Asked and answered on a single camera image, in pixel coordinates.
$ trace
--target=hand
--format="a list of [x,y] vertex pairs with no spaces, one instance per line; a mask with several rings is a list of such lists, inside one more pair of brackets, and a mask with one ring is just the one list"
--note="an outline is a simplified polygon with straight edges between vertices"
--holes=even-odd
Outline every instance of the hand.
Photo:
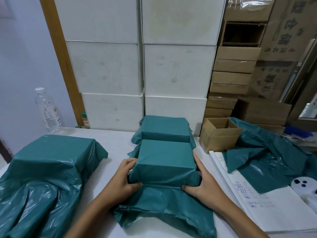
[[125,201],[142,186],[142,183],[128,184],[128,172],[136,162],[135,158],[125,159],[121,162],[117,172],[98,195],[104,206],[111,208]]
[[194,152],[193,154],[196,165],[200,169],[202,181],[198,187],[183,185],[182,189],[191,196],[196,197],[210,209],[220,213],[231,200],[226,196],[215,178],[208,172],[196,154]]

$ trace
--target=right hand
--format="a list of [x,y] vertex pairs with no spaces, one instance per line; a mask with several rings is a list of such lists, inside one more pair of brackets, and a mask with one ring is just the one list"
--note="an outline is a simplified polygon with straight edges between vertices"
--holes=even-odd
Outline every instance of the right hand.
[[182,189],[189,195],[196,197],[205,206],[220,213],[232,201],[220,188],[215,178],[208,172],[194,152],[193,155],[196,165],[200,169],[202,181],[198,187],[183,185]]

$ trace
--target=white table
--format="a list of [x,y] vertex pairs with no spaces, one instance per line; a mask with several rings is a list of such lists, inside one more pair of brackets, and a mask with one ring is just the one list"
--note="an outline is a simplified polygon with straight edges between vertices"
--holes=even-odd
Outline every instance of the white table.
[[[74,222],[84,212],[86,206],[101,192],[108,181],[116,172],[119,164],[123,159],[128,158],[127,153],[135,147],[131,143],[131,138],[134,133],[109,131],[98,129],[81,129],[67,128],[65,135],[92,138],[97,140],[109,153],[108,159],[100,162],[99,167],[95,170],[85,185],[85,189],[75,213]],[[198,137],[195,137],[196,149],[194,150],[200,158],[207,170],[215,177],[224,192],[231,198],[233,202],[238,204],[237,199],[233,195],[216,164],[209,154],[206,154],[200,147]],[[7,170],[9,164],[0,170],[0,176]],[[217,229],[218,238],[237,238],[238,236],[221,217],[214,214],[215,226]],[[136,221],[128,230],[123,230],[115,221],[112,215],[108,215],[106,220],[101,225],[101,230],[97,238],[190,238],[191,236],[169,226],[157,218],[144,218]],[[316,233],[309,234],[273,234],[270,237],[316,237]]]

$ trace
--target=small bottle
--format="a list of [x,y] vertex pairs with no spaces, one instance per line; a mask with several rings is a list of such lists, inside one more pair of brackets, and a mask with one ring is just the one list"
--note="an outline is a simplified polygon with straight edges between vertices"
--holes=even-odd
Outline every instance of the small bottle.
[[47,131],[52,135],[60,135],[64,132],[61,117],[58,114],[53,99],[46,94],[44,88],[36,88],[37,97],[35,103],[40,109],[43,122]]
[[85,128],[90,128],[86,112],[85,111],[81,112],[81,116],[82,116],[82,120],[84,121]]

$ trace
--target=plastic water bottle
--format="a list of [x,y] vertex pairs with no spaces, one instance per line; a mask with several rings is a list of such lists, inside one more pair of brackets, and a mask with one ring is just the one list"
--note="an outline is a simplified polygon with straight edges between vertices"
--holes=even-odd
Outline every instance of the plastic water bottle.
[[61,117],[58,114],[53,98],[46,94],[44,88],[36,88],[37,97],[35,103],[40,109],[47,131],[52,135],[60,135],[64,132]]

